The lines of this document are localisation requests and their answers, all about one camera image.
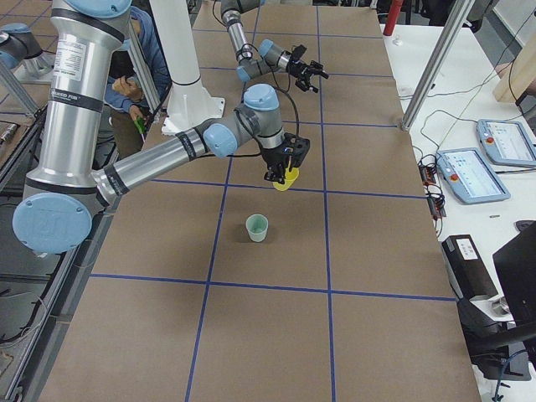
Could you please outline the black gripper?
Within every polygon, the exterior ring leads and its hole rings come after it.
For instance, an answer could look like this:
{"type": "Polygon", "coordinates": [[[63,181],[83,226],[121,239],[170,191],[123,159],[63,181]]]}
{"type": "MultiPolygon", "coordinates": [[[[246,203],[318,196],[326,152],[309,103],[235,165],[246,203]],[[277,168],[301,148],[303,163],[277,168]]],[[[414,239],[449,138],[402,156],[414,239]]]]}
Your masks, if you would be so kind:
{"type": "Polygon", "coordinates": [[[329,78],[329,74],[325,71],[324,66],[314,60],[310,62],[309,66],[299,59],[291,60],[287,64],[287,72],[296,78],[295,85],[303,92],[319,92],[319,89],[311,82],[310,76],[317,75],[323,79],[329,78]]]}
{"type": "Polygon", "coordinates": [[[264,179],[269,182],[284,182],[286,169],[292,172],[299,168],[309,152],[309,139],[290,132],[282,134],[281,143],[273,148],[260,147],[260,155],[267,165],[264,179]]]}

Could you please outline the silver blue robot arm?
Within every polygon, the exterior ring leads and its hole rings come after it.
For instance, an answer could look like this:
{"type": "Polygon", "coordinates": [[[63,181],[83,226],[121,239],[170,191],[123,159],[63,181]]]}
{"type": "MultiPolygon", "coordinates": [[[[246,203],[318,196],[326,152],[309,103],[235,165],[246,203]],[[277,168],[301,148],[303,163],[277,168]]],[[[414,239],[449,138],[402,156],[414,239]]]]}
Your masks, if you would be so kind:
{"type": "Polygon", "coordinates": [[[182,1],[143,11],[129,1],[56,1],[59,40],[44,136],[16,238],[35,252],[80,245],[93,218],[138,185],[205,156],[254,141],[265,179],[285,184],[310,142],[284,130],[275,89],[251,85],[225,116],[203,87],[182,1]]]}
{"type": "Polygon", "coordinates": [[[247,38],[241,16],[251,10],[260,8],[265,1],[229,0],[220,1],[220,22],[225,26],[238,67],[237,75],[243,82],[249,82],[276,72],[284,72],[295,79],[295,86],[304,92],[319,89],[311,82],[313,76],[329,78],[324,66],[315,60],[309,64],[302,60],[307,48],[300,44],[288,51],[269,39],[264,39],[255,47],[247,38]]]}

